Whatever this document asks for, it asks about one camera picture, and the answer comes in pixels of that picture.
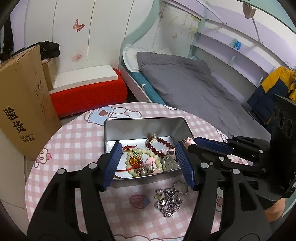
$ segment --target silver chain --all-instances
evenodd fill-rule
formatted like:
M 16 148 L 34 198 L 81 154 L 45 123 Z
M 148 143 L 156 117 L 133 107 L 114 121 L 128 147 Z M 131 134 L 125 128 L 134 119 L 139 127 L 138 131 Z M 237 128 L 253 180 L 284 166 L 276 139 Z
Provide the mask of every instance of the silver chain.
M 173 188 L 166 188 L 162 194 L 164 194 L 164 197 L 159 199 L 155 202 L 154 207 L 158 209 L 165 218 L 169 218 L 173 216 L 175 212 L 177 212 L 180 209 L 181 204 L 183 203 L 183 200 L 178 197 L 176 192 L 186 195 L 189 192 L 189 188 L 187 187 L 187 192 L 183 193 L 175 188 L 175 185 L 178 183 L 184 183 L 186 182 L 175 182 L 173 184 Z

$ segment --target silver chain necklace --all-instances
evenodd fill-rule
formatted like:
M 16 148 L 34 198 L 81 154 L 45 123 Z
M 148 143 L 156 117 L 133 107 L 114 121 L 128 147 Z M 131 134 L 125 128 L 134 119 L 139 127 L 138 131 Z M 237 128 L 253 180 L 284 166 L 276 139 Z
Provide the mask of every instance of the silver chain necklace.
M 184 183 L 187 187 L 187 192 L 183 193 L 177 190 L 175 185 L 178 183 Z M 158 201 L 155 202 L 154 207 L 158 209 L 165 218 L 173 216 L 173 214 L 179 210 L 181 204 L 183 203 L 183 200 L 178 197 L 177 192 L 182 195 L 186 195 L 189 192 L 186 182 L 175 182 L 173 184 L 173 188 L 166 188 L 164 190 L 159 188 L 156 190 L 157 194 L 154 198 L 158 199 Z

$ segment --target checkered tablecloth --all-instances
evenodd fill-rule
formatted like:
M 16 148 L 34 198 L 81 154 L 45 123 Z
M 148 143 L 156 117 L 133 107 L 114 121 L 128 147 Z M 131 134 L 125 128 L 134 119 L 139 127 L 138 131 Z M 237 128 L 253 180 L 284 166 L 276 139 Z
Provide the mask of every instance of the checkered tablecloth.
M 104 121 L 111 118 L 157 118 L 184 117 L 194 137 L 205 137 L 217 141 L 228 139 L 221 131 L 203 119 L 168 106 L 153 103 L 125 103 L 102 107 L 86 112 L 64 125 L 47 143 L 34 163 L 25 187 L 28 217 L 34 210 L 48 183 L 59 168 L 68 172 L 80 170 L 96 162 L 104 153 Z M 236 157 L 233 161 L 241 162 Z M 182 240 L 189 225 L 197 192 L 192 190 L 181 197 L 181 208 L 171 218 L 164 218 L 154 208 L 155 188 L 172 187 L 183 176 L 156 183 L 108 188 L 100 193 L 111 230 L 117 240 Z M 145 208 L 135 208 L 130 202 L 132 195 L 145 198 Z M 222 210 L 222 191 L 217 192 L 216 213 L 212 232 L 219 229 Z M 79 229 L 87 232 L 83 218 L 80 190 L 75 190 L 76 211 Z

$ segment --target blue package on shelf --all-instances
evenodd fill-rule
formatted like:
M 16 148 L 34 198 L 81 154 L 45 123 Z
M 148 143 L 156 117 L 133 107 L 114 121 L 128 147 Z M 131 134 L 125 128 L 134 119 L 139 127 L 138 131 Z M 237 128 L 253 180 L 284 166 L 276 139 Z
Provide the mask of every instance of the blue package on shelf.
M 240 50 L 240 47 L 241 47 L 241 46 L 242 46 L 242 43 L 241 43 L 240 41 L 237 41 L 237 42 L 235 43 L 234 48 L 237 49 L 237 50 Z

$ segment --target red ottoman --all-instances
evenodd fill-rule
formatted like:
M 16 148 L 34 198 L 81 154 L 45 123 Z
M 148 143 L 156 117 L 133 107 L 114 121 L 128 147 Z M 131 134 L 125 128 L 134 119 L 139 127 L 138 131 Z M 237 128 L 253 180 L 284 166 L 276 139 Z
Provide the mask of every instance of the red ottoman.
M 50 95 L 59 117 L 93 110 L 106 105 L 125 103 L 127 98 L 126 84 L 121 74 L 114 69 L 118 80 L 84 85 Z

